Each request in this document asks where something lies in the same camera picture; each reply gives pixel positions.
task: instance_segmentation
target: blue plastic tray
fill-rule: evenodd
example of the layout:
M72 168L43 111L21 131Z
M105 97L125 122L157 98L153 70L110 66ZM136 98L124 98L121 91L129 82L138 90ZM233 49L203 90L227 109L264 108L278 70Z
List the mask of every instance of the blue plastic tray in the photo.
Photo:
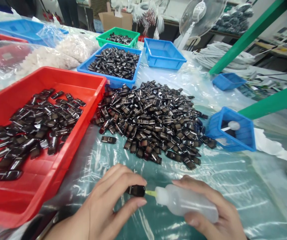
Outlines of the blue plastic tray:
M222 91L232 90L234 88L240 87L246 82L246 80L239 77L235 73L221 73L212 81L212 83Z
M223 120L236 121L240 124L240 129L236 131L236 138L221 130ZM229 152L256 151L253 122L227 107L223 107L210 118L206 136L217 140L218 144Z
M178 70L182 64L187 62L179 50L169 41L145 38L144 52L149 67Z
M106 75L106 74L102 74L102 73L91 72L88 70L89 65L96 59L95 55L99 55L99 54L101 54L102 50L104 50L106 48L111 48L111 47L116 47L118 49L124 49L126 52L130 51L131 53L135 53L135 54L139 55L139 60L138 60L136 71L135 71L134 76L133 76L133 80L127 80L124 78L114 77L114 76L110 76L110 75ZM124 83L129 88L131 88L134 85L136 78L137 78L137 73L138 73L138 69L140 66L141 57L142 57L142 51L140 51L140 50L128 48L128 47L122 47L122 46L118 46L118 45L111 44L111 43L106 43L98 51L96 51L90 58L88 58L86 61L81 63L81 65L79 67L77 67L77 71L83 72L83 73L95 74L95 75L99 75L99 76L105 76L107 78L107 84L109 84L111 88L120 88L120 87L122 87L122 85Z
M0 22L0 33L12 37L17 37L27 40L29 43L44 45L45 42L37 35L43 28L44 24L26 20L18 19L13 21ZM60 29L63 34L68 34L67 30Z

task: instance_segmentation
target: green metal pole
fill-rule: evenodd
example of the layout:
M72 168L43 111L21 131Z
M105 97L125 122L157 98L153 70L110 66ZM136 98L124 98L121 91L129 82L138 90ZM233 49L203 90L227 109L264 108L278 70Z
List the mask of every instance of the green metal pole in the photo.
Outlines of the green metal pole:
M210 74L219 74L229 65L256 37L270 26L282 13L287 10L287 0L275 2L261 15L261 17L242 35L230 50L213 66Z
M239 111L243 116L250 119L257 119L287 108L287 89L271 95L251 106Z

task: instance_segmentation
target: green plastic tray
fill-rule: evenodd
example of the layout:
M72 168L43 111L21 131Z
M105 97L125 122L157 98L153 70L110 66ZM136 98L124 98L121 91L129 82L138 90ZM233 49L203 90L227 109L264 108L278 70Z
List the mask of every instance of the green plastic tray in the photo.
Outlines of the green plastic tray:
M110 34L113 33L113 32L116 35L122 35L122 36L128 35L128 37L133 38L133 40L131 41L131 43L129 45L108 41L107 38L109 38ZM114 27L114 28L111 28L109 31L106 31L105 33L102 33L100 36L96 37L96 39L98 40L98 43L99 43L100 47L102 47L106 43L112 43L112 44L116 44L116 45L123 46L123 47L134 48L134 46L138 42L139 36L140 36L140 33L133 32L133 31L130 31L130 30L126 30L126 29L123 29L123 28Z

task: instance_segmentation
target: cardboard box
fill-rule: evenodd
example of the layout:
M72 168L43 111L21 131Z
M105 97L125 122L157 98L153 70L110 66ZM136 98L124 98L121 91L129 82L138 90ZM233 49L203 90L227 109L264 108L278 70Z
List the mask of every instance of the cardboard box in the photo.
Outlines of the cardboard box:
M99 18L102 22L104 31L108 31L113 27L119 27L127 30L132 30L132 14L121 13L122 18L116 17L114 12L99 13Z

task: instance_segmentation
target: plastic squeeze bottle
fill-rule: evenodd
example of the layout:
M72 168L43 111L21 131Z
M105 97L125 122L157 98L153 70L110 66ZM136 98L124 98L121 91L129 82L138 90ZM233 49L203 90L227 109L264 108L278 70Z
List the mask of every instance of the plastic squeeze bottle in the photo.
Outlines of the plastic squeeze bottle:
M211 223L218 221L216 205L200 193L169 184L165 188L156 187L155 192L146 191L146 194L154 196L158 204L166 205L174 215L184 216L188 212L199 212Z

